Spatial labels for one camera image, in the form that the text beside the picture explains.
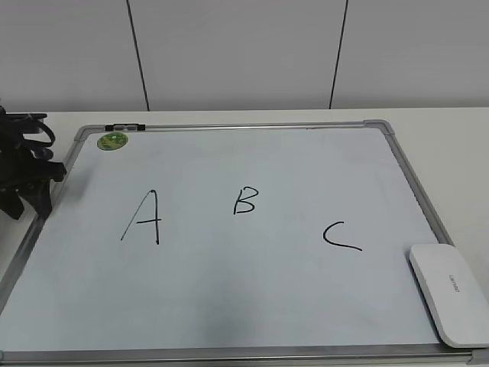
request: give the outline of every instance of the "white device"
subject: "white device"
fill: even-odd
[[[442,340],[454,348],[488,347],[489,303],[460,252],[419,244],[410,261]]]

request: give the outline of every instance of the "white wall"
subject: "white wall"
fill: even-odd
[[[328,108],[346,0],[129,0],[153,110]],[[350,0],[332,108],[489,106],[488,0]],[[8,111],[144,110],[125,0],[0,0]]]
[[[144,110],[124,0],[0,0],[10,111]]]
[[[345,0],[131,0],[151,109],[324,109]]]
[[[488,0],[350,0],[333,108],[489,106]]]

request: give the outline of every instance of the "whiteboard surface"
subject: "whiteboard surface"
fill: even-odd
[[[406,257],[436,237],[379,130],[137,132],[117,151],[102,135],[0,315],[0,350],[439,343]],[[234,215],[245,186],[255,209]],[[152,195],[121,241],[149,190],[160,244],[135,224]],[[363,251],[324,240],[338,221],[327,236]]]

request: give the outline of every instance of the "green magnet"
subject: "green magnet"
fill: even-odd
[[[128,143],[129,137],[121,132],[111,132],[97,141],[97,147],[103,151],[115,151]]]

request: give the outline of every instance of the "black marker writing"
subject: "black marker writing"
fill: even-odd
[[[326,233],[334,226],[338,225],[338,224],[345,224],[345,222],[335,222],[333,224],[331,224],[330,226],[328,226],[328,228],[326,228],[324,230],[324,232],[322,233],[322,237],[324,238],[324,240],[327,242],[327,243],[330,243],[331,245],[334,245],[334,246],[340,246],[340,247],[348,247],[348,248],[354,248],[355,250],[358,250],[358,251],[364,251],[362,250],[361,248],[359,247],[356,247],[356,246],[351,246],[351,245],[343,245],[342,243],[337,243],[337,242],[333,242],[333,241],[330,241],[327,237],[326,237]]]
[[[247,196],[247,197],[241,197],[243,195],[243,192],[245,192],[246,190],[253,190],[254,193],[251,194],[250,196]],[[238,199],[236,200],[235,202],[235,208],[233,209],[233,214],[240,214],[240,213],[249,213],[249,212],[252,212],[254,210],[254,204],[253,203],[250,203],[249,201],[246,201],[246,200],[249,200],[251,199],[252,197],[255,197],[257,196],[259,193],[258,193],[258,190],[257,189],[254,189],[253,187],[249,187],[249,186],[245,186],[243,187],[243,190],[239,190],[239,196],[238,196]],[[248,204],[249,205],[249,209],[247,210],[237,210],[238,208],[238,204]]]
[[[158,222],[161,221],[160,218],[158,218],[158,194],[156,192],[156,190],[149,190],[146,195],[144,195],[143,197],[143,200],[141,200],[141,202],[139,203],[139,206],[138,208],[136,209],[136,213],[134,213],[134,215],[132,216],[131,218],[131,221],[129,222],[128,226],[126,227],[124,233],[122,233],[122,237],[121,237],[121,241],[124,239],[124,236],[125,234],[128,232],[129,230],[129,227],[131,227],[131,224],[134,222],[134,218],[136,217],[136,215],[138,214],[139,212],[139,209],[142,207],[144,201],[146,200],[147,196],[150,194],[150,193],[153,193],[154,194],[154,219],[149,219],[149,220],[141,220],[140,222],[136,222],[136,224],[142,224],[142,223],[150,223],[150,222],[154,222],[154,228],[156,230],[156,244],[159,245],[160,244],[160,228],[159,228],[159,224]]]

